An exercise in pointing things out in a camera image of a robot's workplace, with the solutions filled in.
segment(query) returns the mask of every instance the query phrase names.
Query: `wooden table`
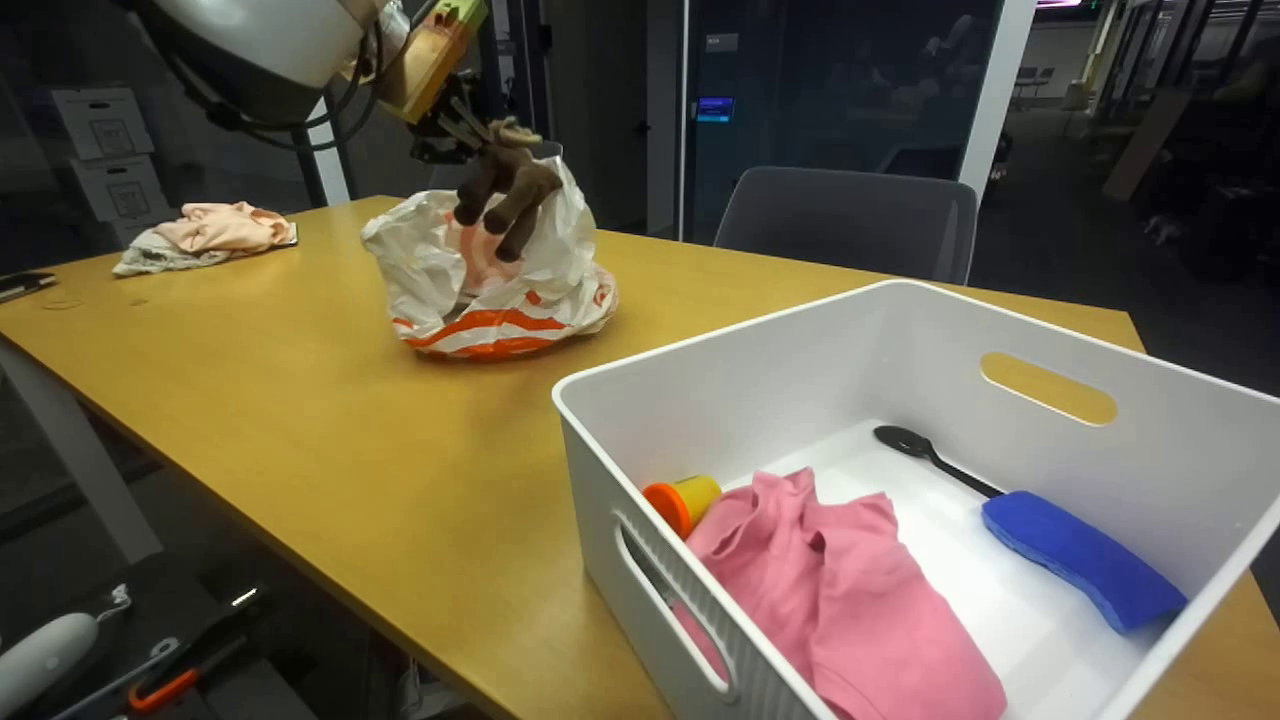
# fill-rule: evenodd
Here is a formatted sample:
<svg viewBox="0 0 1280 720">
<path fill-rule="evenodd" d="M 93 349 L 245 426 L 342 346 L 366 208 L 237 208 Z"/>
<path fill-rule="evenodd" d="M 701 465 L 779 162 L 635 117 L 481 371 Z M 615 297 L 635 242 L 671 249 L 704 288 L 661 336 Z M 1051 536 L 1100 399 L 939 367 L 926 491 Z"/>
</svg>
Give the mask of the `wooden table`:
<svg viewBox="0 0 1280 720">
<path fill-rule="evenodd" d="M 304 214 L 301 249 L 205 273 L 63 265 L 51 293 L 0 304 L 0 334 L 493 712 L 666 715 L 585 576 L 549 389 L 873 276 L 601 234 L 625 288 L 604 336 L 522 365 L 427 365 L 391 339 L 360 249 L 388 206 Z M 1142 346 L 1120 311 L 975 297 Z M 1277 659 L 1239 583 L 1149 708 L 1280 708 Z"/>
</svg>

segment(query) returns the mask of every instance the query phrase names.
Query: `plastic bag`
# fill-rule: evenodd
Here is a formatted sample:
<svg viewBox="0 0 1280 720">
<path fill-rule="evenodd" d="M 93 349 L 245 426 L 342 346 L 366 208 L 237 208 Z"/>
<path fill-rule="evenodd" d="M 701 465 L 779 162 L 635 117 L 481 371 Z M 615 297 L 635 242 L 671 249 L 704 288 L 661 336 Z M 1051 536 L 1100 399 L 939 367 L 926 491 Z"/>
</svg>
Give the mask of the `plastic bag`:
<svg viewBox="0 0 1280 720">
<path fill-rule="evenodd" d="M 416 191 L 366 226 L 391 327 L 413 352 L 514 359 L 609 325 L 615 281 L 597 265 L 591 208 L 559 156 L 541 164 L 557 168 L 565 187 L 536 208 L 518 265 L 493 258 L 502 242 L 484 226 L 453 221 L 456 191 Z"/>
</svg>

